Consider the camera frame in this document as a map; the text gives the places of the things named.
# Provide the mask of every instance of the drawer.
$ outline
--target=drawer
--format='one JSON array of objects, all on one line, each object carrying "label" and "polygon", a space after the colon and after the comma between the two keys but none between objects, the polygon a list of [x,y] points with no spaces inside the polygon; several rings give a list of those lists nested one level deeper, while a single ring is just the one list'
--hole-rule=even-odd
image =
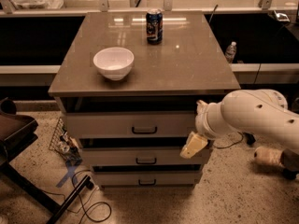
[{"label": "drawer", "polygon": [[180,147],[88,148],[80,151],[83,164],[89,166],[205,164],[211,150],[205,148],[191,159],[179,156]]},{"label": "drawer", "polygon": [[193,172],[93,172],[93,181],[105,187],[159,187],[194,186],[199,183],[202,171]]},{"label": "drawer", "polygon": [[194,130],[192,111],[67,114],[64,124],[77,139],[111,137],[187,137]]}]

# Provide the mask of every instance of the drawer handle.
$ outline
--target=drawer handle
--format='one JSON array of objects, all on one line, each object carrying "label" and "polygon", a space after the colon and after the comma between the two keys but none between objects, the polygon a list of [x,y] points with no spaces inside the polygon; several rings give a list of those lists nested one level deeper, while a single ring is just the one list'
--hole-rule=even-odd
[{"label": "drawer handle", "polygon": [[155,126],[154,128],[152,128],[151,130],[148,129],[146,130],[145,128],[136,128],[136,127],[132,127],[132,133],[134,134],[155,134],[158,131],[158,127]]},{"label": "drawer handle", "polygon": [[141,181],[138,180],[139,186],[155,186],[156,185],[156,179],[153,179],[153,181]]},{"label": "drawer handle", "polygon": [[147,164],[147,165],[152,165],[157,163],[157,158],[155,158],[153,161],[140,161],[139,158],[136,158],[136,163],[137,164]]}]

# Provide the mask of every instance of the plastic bottle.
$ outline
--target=plastic bottle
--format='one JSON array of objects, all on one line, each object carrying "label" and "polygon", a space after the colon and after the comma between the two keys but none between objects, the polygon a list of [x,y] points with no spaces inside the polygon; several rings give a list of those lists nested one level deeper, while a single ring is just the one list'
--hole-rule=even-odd
[{"label": "plastic bottle", "polygon": [[228,63],[232,63],[236,54],[236,42],[232,42],[225,51],[225,58]]}]

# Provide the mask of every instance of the terrazzo floor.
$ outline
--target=terrazzo floor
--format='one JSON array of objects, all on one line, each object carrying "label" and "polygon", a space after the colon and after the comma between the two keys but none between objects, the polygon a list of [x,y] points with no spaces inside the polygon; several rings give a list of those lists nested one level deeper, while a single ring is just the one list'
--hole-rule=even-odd
[{"label": "terrazzo floor", "polygon": [[[49,150],[60,112],[48,105],[21,108],[19,113],[36,118],[38,139],[11,162],[18,172],[37,187],[67,196],[73,186],[65,161]],[[229,134],[215,142],[226,147],[240,139]],[[256,147],[282,148],[271,140],[256,136],[249,146],[246,141],[226,149],[214,148],[203,176],[191,188],[111,188],[84,189],[81,192],[89,216],[106,224],[193,224],[193,223],[299,223],[299,180],[284,179],[279,169],[257,166],[253,162]],[[75,172],[87,169],[84,165]],[[77,175],[80,180],[89,172]],[[57,203],[64,197],[49,194]],[[16,184],[0,175],[0,215],[9,224],[41,224],[50,219],[50,212]],[[94,223],[83,216],[79,199],[65,211],[57,223]]]}]

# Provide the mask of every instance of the chair leg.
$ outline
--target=chair leg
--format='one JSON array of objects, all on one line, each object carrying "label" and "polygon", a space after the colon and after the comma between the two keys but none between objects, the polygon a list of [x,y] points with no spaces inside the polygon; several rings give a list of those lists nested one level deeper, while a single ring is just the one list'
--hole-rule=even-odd
[{"label": "chair leg", "polygon": [[84,187],[92,188],[93,183],[91,178],[87,175],[78,183],[71,194],[66,198],[62,205],[57,204],[52,198],[45,194],[41,189],[38,189],[25,177],[20,175],[8,162],[3,164],[0,172],[6,175],[11,181],[18,184],[23,190],[25,190],[29,195],[35,198],[39,203],[46,207],[51,213],[53,213],[47,224],[56,223],[56,221],[61,217],[68,206],[79,196],[80,192]]},{"label": "chair leg", "polygon": [[6,175],[11,181],[18,184],[20,188],[25,190],[30,196],[35,198],[50,212],[54,213],[60,208],[59,204],[57,204],[53,199],[46,195],[42,190],[38,189],[25,177],[20,175],[9,163],[6,163],[4,165],[5,166],[1,169],[1,172]]}]

